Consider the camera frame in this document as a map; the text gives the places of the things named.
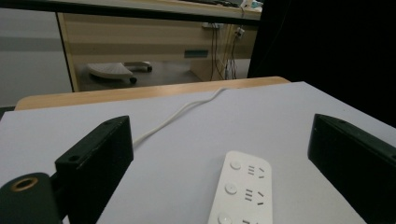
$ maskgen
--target wooden table edge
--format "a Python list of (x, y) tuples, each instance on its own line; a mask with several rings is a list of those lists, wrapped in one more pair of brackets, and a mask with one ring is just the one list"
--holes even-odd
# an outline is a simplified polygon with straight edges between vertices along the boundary
[(256, 77), (237, 80), (194, 82), (186, 84), (138, 87), (105, 91), (81, 91), (60, 94), (34, 95), (22, 98), (15, 110), (38, 109), (67, 105), (85, 105), (111, 101), (170, 96), (198, 91), (215, 91), (221, 87), (239, 89), (290, 83), (283, 77)]

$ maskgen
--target table surface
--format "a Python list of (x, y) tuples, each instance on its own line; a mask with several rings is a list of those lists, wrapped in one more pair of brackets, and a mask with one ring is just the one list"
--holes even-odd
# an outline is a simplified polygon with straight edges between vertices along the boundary
[(61, 94), (28, 96), (18, 101), (15, 110), (37, 109), (65, 105), (85, 105), (111, 101), (169, 96), (198, 91), (215, 91), (221, 87), (239, 89), (267, 86), (289, 81), (283, 77), (257, 77), (237, 80), (196, 82), (187, 84), (139, 87), (108, 91), (83, 91)]
[[(105, 120), (129, 116), (136, 139), (184, 104), (212, 94), (7, 112), (0, 122), (0, 185), (33, 172), (54, 174), (53, 162)], [(307, 158), (317, 113), (396, 146), (394, 128), (303, 82), (223, 91), (134, 145), (134, 161), (98, 223), (207, 223), (231, 150), (271, 164), (274, 223), (364, 223)]]

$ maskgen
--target power outlet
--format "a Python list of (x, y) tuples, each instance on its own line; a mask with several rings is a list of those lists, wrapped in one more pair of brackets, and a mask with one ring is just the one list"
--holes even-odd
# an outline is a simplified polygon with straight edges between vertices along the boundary
[(236, 28), (235, 30), (235, 36), (238, 37), (238, 39), (242, 39), (242, 37), (244, 36), (245, 30), (242, 29), (241, 27)]
[(221, 29), (223, 28), (224, 24), (223, 23), (217, 23), (217, 22), (203, 22), (202, 27), (204, 28), (209, 28), (209, 29)]
[(228, 152), (208, 224), (272, 224), (271, 173), (261, 158)]

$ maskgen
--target white table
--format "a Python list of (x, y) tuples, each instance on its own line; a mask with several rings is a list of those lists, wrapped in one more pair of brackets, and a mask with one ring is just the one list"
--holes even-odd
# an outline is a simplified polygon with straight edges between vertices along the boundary
[[(55, 172), (54, 161), (99, 123), (129, 115), (132, 135), (212, 92), (32, 109), (0, 122), (0, 185)], [(346, 120), (396, 146), (395, 129), (303, 82), (224, 91), (134, 148), (134, 161), (99, 223), (206, 223), (225, 154), (273, 169), (274, 223), (364, 223), (307, 158), (313, 117)]]

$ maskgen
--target power switch button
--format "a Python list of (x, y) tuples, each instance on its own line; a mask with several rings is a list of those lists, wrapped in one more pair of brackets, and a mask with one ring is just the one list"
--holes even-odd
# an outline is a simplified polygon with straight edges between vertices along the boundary
[(225, 185), (225, 191), (228, 194), (235, 194), (237, 192), (236, 186), (234, 184), (228, 183)]
[(230, 163), (231, 168), (235, 169), (235, 170), (239, 170), (241, 169), (241, 163), (239, 163), (238, 161), (232, 161)]
[(219, 222), (219, 224), (232, 224), (233, 223), (231, 218), (225, 213), (220, 213), (219, 214), (218, 222)]

